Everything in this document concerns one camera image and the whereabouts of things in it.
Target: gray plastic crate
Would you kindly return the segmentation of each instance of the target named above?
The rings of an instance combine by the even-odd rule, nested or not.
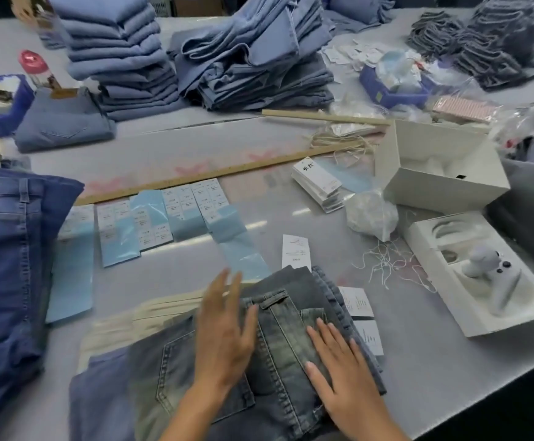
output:
[[[157,17],[172,17],[171,0],[149,0]]]

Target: gray tabletop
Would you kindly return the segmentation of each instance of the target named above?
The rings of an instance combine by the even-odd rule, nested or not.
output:
[[[399,43],[420,12],[404,10],[393,23],[360,36],[371,41]],[[198,21],[163,21],[165,38],[171,30],[191,24]],[[350,36],[337,37],[335,42],[347,39]],[[70,83],[65,80],[62,51],[44,51],[37,37],[19,22],[0,21],[0,73],[20,72],[16,56],[22,48],[47,56],[56,75],[64,84]],[[338,71],[342,72],[344,83],[331,87],[335,95],[359,93],[359,89],[362,93],[355,84],[354,74],[345,69]],[[493,98],[510,103],[516,99],[534,100],[534,81]],[[213,151],[249,145],[249,136],[252,140],[265,141],[301,139],[317,126],[266,119],[237,120],[245,117],[251,116],[216,116],[200,109],[187,109],[131,121],[121,125],[116,141],[37,153],[31,158],[32,165],[38,173],[78,179],[86,179],[98,170],[102,176],[110,176],[113,167],[142,165],[158,155],[182,156],[186,146],[175,142],[197,145],[194,153],[200,152],[205,142],[208,151]],[[233,122],[189,127],[215,120]],[[8,142],[4,151],[15,153]],[[288,233],[309,239],[312,262],[320,265],[339,285],[365,288],[385,352],[380,358],[388,388],[385,400],[410,437],[425,433],[534,368],[534,322],[466,339],[437,294],[404,280],[418,281],[411,266],[393,273],[387,289],[381,285],[380,272],[374,273],[370,280],[371,268],[377,260],[364,253],[377,245],[376,239],[352,232],[346,226],[342,210],[325,215],[291,181],[288,166],[220,181],[272,271],[281,268],[282,235]],[[403,241],[398,239],[396,244],[400,250],[408,250]],[[523,258],[534,271],[532,259],[525,254]],[[357,268],[363,262],[365,268]],[[144,300],[202,288],[226,262],[208,237],[160,246],[144,252],[139,259],[106,269],[101,268],[96,253],[95,265],[93,311],[51,331],[46,371],[3,415],[0,440],[67,440],[67,388],[76,370],[79,343],[91,322],[126,311]]]

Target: background person's hand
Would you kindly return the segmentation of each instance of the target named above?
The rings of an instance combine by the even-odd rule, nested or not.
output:
[[[223,297],[229,270],[212,281],[203,297],[196,325],[194,385],[226,399],[231,388],[246,370],[255,349],[258,308],[247,312],[240,329],[239,299],[241,273],[232,281],[230,293]]]
[[[406,440],[392,421],[355,340],[347,344],[334,325],[326,326],[321,318],[316,323],[319,333],[311,326],[307,332],[330,373],[332,387],[313,363],[306,363],[306,371],[338,429],[353,441]]]

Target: open white box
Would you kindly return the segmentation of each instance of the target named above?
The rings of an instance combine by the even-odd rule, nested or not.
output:
[[[437,226],[448,222],[453,223],[454,232],[435,236]],[[419,221],[406,230],[404,237],[465,336],[492,333],[534,320],[534,274],[481,213]],[[522,270],[510,302],[498,317],[488,311],[490,283],[467,277],[461,271],[469,251],[479,243],[498,251],[503,259]]]
[[[443,213],[480,210],[510,189],[483,133],[395,120],[375,151],[388,199]]]

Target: blue plastic basket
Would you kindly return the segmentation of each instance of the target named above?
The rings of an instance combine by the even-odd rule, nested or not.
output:
[[[16,131],[34,100],[34,90],[28,85],[24,74],[5,74],[0,76],[0,80],[7,76],[19,77],[21,82],[13,98],[12,109],[8,114],[0,115],[0,138],[10,136]]]
[[[398,94],[392,93],[388,88],[379,80],[375,73],[375,68],[370,66],[363,66],[363,70],[359,75],[359,82],[365,88],[365,91],[369,95],[372,101],[388,110],[396,105],[415,105],[418,108],[423,108],[428,97],[430,96],[430,89],[427,84],[431,81],[424,81],[422,85],[422,92],[417,94]]]

